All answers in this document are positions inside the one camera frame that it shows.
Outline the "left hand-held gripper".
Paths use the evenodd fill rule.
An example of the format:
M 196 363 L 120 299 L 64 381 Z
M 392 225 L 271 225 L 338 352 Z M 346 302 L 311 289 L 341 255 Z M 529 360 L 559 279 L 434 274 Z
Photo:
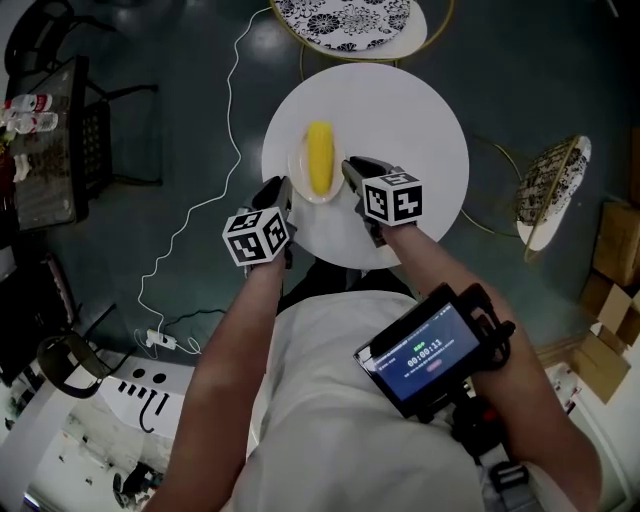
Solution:
M 222 238 L 237 267 L 269 263 L 287 252 L 297 231 L 289 221 L 291 197 L 289 177 L 273 177 L 228 218 Z

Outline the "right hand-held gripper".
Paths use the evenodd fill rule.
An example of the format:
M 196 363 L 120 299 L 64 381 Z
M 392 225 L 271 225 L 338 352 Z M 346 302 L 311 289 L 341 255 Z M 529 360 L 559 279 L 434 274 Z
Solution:
M 416 224 L 423 214 L 422 182 L 399 166 L 364 156 L 341 163 L 350 189 L 357 195 L 355 212 L 375 246 L 384 246 L 383 226 Z

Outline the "white oval plate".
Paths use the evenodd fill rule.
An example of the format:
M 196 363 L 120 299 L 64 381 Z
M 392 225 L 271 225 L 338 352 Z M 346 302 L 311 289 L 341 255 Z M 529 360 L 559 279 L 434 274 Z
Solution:
M 344 176 L 341 170 L 341 163 L 344 160 L 345 152 L 337 141 L 333 143 L 334 163 L 332 183 L 328 192 L 318 195 L 311 187 L 308 169 L 308 136 L 304 134 L 296 149 L 293 149 L 288 156 L 288 176 L 294 190 L 308 203 L 326 204 L 333 200 L 344 184 Z

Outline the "yellow corn cob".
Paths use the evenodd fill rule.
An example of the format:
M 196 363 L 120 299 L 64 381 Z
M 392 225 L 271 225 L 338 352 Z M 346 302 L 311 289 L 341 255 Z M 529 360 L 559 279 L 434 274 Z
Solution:
M 313 121 L 307 131 L 307 161 L 310 184 L 318 196 L 326 195 L 333 181 L 334 135 L 327 121 Z

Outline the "person's left forearm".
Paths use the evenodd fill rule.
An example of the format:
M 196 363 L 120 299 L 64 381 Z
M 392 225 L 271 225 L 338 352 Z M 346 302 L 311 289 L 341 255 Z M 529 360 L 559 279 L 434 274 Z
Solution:
M 217 326 L 185 395 L 165 479 L 149 509 L 218 512 L 246 460 L 285 260 L 256 266 Z

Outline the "person's right forearm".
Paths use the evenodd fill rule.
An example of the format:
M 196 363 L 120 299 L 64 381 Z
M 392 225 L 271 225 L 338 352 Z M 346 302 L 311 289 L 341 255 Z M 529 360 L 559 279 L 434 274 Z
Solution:
M 412 285 L 425 296 L 447 283 L 457 293 L 479 283 L 502 320 L 516 322 L 507 302 L 490 284 L 474 275 L 419 228 L 384 227 L 384 238 L 402 263 Z M 595 484 L 601 470 L 591 442 L 561 407 L 521 325 L 511 338 L 511 356 L 498 371 L 481 373 L 474 388 L 502 416 L 512 453 L 546 471 L 567 486 L 576 480 Z

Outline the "round white table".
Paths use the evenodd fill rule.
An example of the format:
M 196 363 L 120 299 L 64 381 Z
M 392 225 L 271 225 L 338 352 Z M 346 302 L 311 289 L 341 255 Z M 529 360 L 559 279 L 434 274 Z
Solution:
M 331 123 L 336 157 L 372 157 L 402 167 L 423 183 L 418 227 L 440 240 L 453 226 L 469 180 L 469 157 L 461 126 L 428 84 L 392 66 L 355 63 L 317 73 L 298 85 L 276 110 L 265 135 L 262 176 L 299 167 L 311 122 Z M 297 245 L 334 265 L 361 270 L 389 268 L 398 259 L 376 247 L 356 213 L 356 195 L 343 185 L 331 201 L 292 198 L 289 221 Z

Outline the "black white floral cushion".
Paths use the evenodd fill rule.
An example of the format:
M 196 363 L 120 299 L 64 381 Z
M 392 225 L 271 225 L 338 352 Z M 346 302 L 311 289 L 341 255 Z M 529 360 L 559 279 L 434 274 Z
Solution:
M 274 0 L 274 5 L 297 36 L 344 52 L 391 41 L 411 13 L 411 0 Z

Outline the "white power strip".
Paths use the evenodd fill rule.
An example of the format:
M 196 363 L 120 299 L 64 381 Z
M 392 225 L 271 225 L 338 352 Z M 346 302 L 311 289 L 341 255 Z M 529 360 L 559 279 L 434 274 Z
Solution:
M 153 329 L 146 331 L 145 345 L 148 348 L 162 347 L 169 350 L 175 350 L 177 347 L 177 341 L 174 337 L 160 333 Z

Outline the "person's white shirt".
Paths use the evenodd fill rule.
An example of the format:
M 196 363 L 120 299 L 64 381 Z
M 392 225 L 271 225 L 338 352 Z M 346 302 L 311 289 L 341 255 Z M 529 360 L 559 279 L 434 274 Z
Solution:
M 347 292 L 278 315 L 261 440 L 223 512 L 485 512 L 476 464 L 445 421 L 403 418 L 354 361 L 412 305 Z M 565 486 L 513 456 L 543 510 L 597 512 L 600 480 Z

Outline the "dark glass side table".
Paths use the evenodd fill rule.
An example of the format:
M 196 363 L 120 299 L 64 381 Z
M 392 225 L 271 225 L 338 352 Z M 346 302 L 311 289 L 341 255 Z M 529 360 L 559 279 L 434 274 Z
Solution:
M 105 92 L 88 79 L 89 60 L 64 62 L 31 91 L 54 96 L 56 128 L 19 135 L 9 146 L 13 157 L 25 155 L 26 178 L 14 185 L 13 207 L 21 232 L 76 223 L 88 215 L 88 201 L 113 183 L 160 186 L 113 172 L 110 102 L 158 86 L 138 85 Z

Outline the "white counter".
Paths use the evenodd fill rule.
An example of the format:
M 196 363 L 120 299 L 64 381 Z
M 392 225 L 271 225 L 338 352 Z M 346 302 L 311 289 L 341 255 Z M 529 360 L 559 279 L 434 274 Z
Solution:
M 125 424 L 173 439 L 192 367 L 132 357 L 97 394 Z M 48 446 L 79 402 L 45 382 L 0 444 L 0 508 L 17 512 Z

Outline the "group of clear water bottles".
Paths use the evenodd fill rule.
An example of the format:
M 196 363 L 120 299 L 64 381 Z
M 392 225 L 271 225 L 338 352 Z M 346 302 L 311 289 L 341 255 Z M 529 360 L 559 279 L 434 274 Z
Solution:
M 23 94 L 8 99 L 0 109 L 0 126 L 20 135 L 53 131 L 59 122 L 53 104 L 50 94 Z

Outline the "black round stool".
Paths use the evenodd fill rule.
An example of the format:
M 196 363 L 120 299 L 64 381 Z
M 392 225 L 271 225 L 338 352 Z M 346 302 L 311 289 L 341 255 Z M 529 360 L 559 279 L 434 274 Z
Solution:
M 36 359 L 46 379 L 59 391 L 76 399 L 94 396 L 102 381 L 113 373 L 113 369 L 75 332 L 44 339 L 37 347 Z M 87 387 L 67 383 L 78 368 L 93 377 Z

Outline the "black metal chair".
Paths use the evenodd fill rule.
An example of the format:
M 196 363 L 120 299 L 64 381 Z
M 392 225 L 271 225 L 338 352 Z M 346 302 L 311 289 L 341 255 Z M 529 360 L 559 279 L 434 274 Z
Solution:
M 82 24 L 116 32 L 115 27 L 94 16 L 77 15 L 68 0 L 36 0 L 9 36 L 4 52 L 9 78 L 54 73 L 62 65 L 57 54 L 64 39 Z

